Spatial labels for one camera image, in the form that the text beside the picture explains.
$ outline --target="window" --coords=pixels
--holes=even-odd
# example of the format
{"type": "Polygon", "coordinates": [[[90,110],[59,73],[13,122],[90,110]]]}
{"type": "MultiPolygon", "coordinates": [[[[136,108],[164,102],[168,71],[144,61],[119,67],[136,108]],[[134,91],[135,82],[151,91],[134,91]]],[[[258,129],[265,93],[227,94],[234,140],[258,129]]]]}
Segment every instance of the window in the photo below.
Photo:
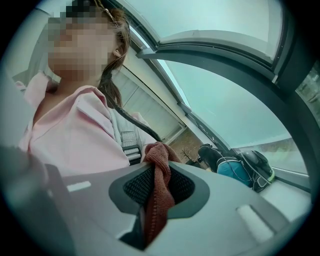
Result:
{"type": "MultiPolygon", "coordinates": [[[[257,150],[271,166],[307,173],[302,156],[279,119],[259,99],[210,71],[166,61],[192,112],[236,151],[257,150]]],[[[201,128],[210,138],[210,132],[201,128]]]]}

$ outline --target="teal fabric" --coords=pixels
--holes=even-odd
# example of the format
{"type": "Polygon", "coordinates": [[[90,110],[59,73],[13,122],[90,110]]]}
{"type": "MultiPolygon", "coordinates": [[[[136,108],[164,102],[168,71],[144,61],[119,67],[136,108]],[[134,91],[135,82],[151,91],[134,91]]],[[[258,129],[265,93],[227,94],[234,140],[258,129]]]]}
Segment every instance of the teal fabric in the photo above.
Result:
{"type": "Polygon", "coordinates": [[[242,164],[240,162],[234,162],[234,161],[229,161],[224,162],[222,164],[219,165],[218,170],[217,170],[218,174],[224,175],[224,176],[228,176],[231,178],[234,178],[240,182],[242,182],[243,184],[245,184],[246,186],[250,187],[251,185],[251,181],[249,180],[250,177],[247,174],[246,170],[244,169],[244,167],[242,166],[242,164]]]}

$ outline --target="woman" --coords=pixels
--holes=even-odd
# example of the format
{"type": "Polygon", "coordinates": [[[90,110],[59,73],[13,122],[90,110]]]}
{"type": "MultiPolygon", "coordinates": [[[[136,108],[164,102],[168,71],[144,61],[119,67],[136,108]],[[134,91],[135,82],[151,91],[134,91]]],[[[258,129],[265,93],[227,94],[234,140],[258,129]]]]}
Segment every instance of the woman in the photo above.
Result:
{"type": "MultiPolygon", "coordinates": [[[[24,97],[36,108],[19,147],[43,163],[58,167],[63,176],[105,172],[127,167],[122,130],[135,132],[144,157],[156,142],[126,121],[106,96],[121,106],[112,71],[124,62],[130,45],[129,24],[120,9],[106,9],[100,0],[76,0],[61,19],[59,37],[48,52],[53,83],[38,73],[24,97]]],[[[133,116],[148,125],[138,113],[133,116]]]]}

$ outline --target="mesh filter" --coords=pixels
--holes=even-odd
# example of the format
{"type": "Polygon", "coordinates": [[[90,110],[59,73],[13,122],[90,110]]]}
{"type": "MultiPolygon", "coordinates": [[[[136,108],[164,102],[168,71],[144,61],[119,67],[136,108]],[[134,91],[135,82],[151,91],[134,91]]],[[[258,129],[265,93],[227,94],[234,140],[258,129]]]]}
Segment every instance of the mesh filter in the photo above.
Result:
{"type": "Polygon", "coordinates": [[[127,181],[123,186],[124,192],[132,200],[142,206],[147,202],[147,199],[154,189],[154,180],[154,168],[150,168],[133,179],[127,181]]]}
{"type": "MultiPolygon", "coordinates": [[[[127,181],[123,187],[124,192],[132,200],[143,206],[154,189],[154,180],[154,169],[150,168],[127,181]]],[[[176,205],[189,198],[195,190],[195,184],[190,178],[172,168],[168,187],[176,205]]]]}
{"type": "Polygon", "coordinates": [[[169,181],[169,190],[174,198],[175,204],[189,198],[195,191],[195,183],[187,176],[171,169],[171,179],[169,181]]]}

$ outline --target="white plastic surface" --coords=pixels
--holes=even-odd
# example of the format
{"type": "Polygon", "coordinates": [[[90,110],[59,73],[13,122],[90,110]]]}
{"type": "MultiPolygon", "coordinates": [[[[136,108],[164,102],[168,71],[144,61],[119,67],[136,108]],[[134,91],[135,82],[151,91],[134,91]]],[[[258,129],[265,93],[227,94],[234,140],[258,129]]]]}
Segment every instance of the white plastic surface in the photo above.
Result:
{"type": "Polygon", "coordinates": [[[263,243],[272,238],[275,233],[264,222],[264,220],[251,208],[250,205],[243,205],[236,209],[242,220],[245,222],[251,235],[258,243],[263,243]]]}
{"type": "Polygon", "coordinates": [[[290,222],[307,214],[312,207],[308,192],[279,180],[275,180],[259,194],[282,212],[290,222]]]}

